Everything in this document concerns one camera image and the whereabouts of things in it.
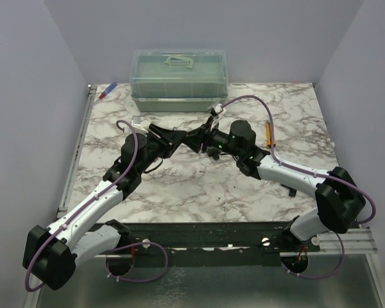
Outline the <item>black padlock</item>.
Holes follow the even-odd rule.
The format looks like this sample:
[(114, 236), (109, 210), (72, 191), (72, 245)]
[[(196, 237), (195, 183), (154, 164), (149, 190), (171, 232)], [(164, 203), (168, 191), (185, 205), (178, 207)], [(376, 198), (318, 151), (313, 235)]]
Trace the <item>black padlock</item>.
[(219, 151), (216, 149), (210, 149), (207, 152), (208, 156), (212, 158), (214, 161), (219, 160)]

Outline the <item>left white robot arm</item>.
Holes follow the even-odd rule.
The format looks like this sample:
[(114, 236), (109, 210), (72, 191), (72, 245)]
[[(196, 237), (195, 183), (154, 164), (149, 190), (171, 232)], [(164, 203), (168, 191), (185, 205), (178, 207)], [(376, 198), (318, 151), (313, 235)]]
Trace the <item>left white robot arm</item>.
[(171, 157), (187, 134), (154, 124), (147, 133), (138, 133), (134, 127), (130, 131), (120, 157), (79, 205), (48, 227), (37, 225), (29, 231), (22, 261), (27, 271), (24, 279), (27, 291), (34, 292), (43, 286), (60, 289), (77, 265), (99, 253), (128, 251), (135, 257), (137, 246), (152, 245), (150, 241), (132, 238), (130, 230), (117, 221), (88, 233), (98, 219), (134, 192), (142, 174), (156, 159)]

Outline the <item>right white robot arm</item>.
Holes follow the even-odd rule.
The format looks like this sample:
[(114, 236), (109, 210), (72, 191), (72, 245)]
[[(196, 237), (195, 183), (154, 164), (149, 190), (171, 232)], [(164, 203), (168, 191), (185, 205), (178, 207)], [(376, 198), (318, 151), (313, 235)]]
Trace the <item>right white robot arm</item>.
[(316, 201), (314, 210), (297, 216), (284, 231), (282, 243), (287, 250), (299, 250), (306, 240), (317, 234), (346, 233), (365, 205), (363, 195), (354, 190), (355, 183), (349, 173), (341, 167), (332, 171), (304, 166), (291, 169), (258, 147), (255, 140), (256, 133), (250, 124), (236, 120), (228, 133), (205, 123), (187, 132), (183, 143), (196, 153), (222, 151), (236, 158), (236, 166), (244, 175), (278, 182)]

